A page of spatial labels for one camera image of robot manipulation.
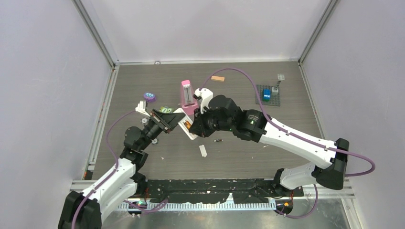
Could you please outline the white remote control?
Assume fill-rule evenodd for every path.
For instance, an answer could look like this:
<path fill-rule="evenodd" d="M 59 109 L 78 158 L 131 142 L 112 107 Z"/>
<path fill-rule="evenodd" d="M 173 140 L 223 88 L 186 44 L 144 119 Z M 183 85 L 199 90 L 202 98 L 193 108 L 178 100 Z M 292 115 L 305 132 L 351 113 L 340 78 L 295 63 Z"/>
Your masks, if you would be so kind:
<path fill-rule="evenodd" d="M 191 139 L 195 140 L 198 136 L 189 132 L 193 120 L 185 113 L 182 108 L 178 108 L 174 111 L 175 114 L 182 114 L 184 117 L 178 122 L 178 126 L 184 131 L 184 133 Z"/>

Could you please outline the white battery cover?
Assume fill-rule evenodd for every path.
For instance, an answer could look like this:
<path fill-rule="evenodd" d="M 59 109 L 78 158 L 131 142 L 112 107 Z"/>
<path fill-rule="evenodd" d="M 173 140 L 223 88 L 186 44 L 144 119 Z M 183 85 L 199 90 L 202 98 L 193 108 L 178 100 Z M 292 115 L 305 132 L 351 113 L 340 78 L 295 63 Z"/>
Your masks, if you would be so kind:
<path fill-rule="evenodd" d="M 206 148 L 205 148 L 204 145 L 200 145 L 199 150 L 200 150 L 200 153 L 201 153 L 202 157 L 207 157 L 208 154 L 207 154 L 207 151 L 206 151 Z"/>

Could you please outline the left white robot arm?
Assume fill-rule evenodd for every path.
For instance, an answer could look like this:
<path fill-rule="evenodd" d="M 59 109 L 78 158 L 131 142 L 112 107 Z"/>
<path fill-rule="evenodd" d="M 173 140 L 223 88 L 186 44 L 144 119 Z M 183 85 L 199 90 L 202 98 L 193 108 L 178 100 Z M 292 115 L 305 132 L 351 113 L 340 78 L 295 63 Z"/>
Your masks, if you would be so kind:
<path fill-rule="evenodd" d="M 147 190 L 146 178 L 139 170 L 148 157 L 145 149 L 162 132 L 170 133 L 186 116 L 181 108 L 173 113 L 153 109 L 142 129 L 137 126 L 127 128 L 123 151 L 114 156 L 114 165 L 89 187 L 67 195 L 57 227 L 100 229 L 124 200 L 130 196 L 142 197 Z"/>

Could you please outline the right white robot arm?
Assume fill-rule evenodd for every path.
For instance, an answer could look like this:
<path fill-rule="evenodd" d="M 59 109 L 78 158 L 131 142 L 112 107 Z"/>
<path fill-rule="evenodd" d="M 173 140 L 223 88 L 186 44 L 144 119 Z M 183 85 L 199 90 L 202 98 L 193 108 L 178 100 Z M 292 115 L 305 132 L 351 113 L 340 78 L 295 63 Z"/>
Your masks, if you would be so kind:
<path fill-rule="evenodd" d="M 215 96 L 207 106 L 197 108 L 193 124 L 187 127 L 191 134 L 199 137 L 209 137 L 215 131 L 232 132 L 241 140 L 277 146 L 308 160 L 303 166 L 277 170 L 272 187 L 279 196 L 312 184 L 333 190 L 343 188 L 347 156 L 338 150 L 348 150 L 349 142 L 345 139 L 333 142 L 310 136 L 261 111 L 242 110 L 224 95 Z"/>

